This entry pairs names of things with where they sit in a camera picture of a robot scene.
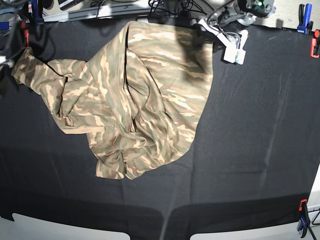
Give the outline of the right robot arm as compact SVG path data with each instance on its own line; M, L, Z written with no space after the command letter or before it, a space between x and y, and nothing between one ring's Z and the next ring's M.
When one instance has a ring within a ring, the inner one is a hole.
M18 24L23 20L19 12L26 6L28 0L1 0L0 1L0 97L7 90L7 70L14 65L14 58L19 50L14 50L14 38L17 37Z

